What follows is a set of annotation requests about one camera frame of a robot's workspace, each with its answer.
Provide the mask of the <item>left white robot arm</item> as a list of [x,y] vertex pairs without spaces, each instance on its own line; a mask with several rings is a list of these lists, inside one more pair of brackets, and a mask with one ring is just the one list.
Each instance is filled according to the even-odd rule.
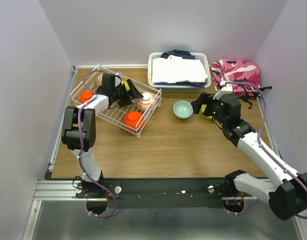
[[96,117],[115,103],[120,108],[129,106],[132,100],[142,98],[143,94],[131,79],[123,81],[119,74],[103,73],[101,84],[96,90],[87,86],[85,79],[82,83],[87,96],[80,105],[65,108],[61,141],[77,158],[82,171],[81,178],[89,182],[87,192],[98,198],[104,193],[105,186],[100,182],[102,170],[93,149],[97,137]]

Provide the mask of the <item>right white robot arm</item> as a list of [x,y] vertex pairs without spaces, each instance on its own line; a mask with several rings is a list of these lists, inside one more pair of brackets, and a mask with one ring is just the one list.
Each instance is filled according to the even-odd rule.
[[243,170],[225,176],[224,192],[229,196],[249,194],[269,205],[281,220],[288,220],[307,210],[307,172],[299,173],[275,154],[260,134],[241,118],[241,103],[237,96],[203,92],[191,102],[194,114],[205,106],[203,115],[219,123],[225,138],[245,152],[266,174],[268,181],[252,177]]

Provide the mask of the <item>pale blue bowl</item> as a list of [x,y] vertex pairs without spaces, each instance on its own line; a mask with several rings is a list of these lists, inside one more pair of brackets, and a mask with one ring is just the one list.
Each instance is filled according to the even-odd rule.
[[190,102],[186,100],[178,100],[173,104],[172,111],[174,115],[181,120],[186,120],[194,113]]

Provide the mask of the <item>lime green bowl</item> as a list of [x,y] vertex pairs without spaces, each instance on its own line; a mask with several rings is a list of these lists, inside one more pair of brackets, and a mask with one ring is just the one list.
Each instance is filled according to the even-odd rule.
[[203,104],[203,105],[201,106],[202,114],[203,114],[203,116],[204,116],[206,119],[212,120],[212,116],[206,116],[206,115],[204,115],[204,112],[205,112],[205,110],[206,110],[206,107],[207,107],[206,104]]

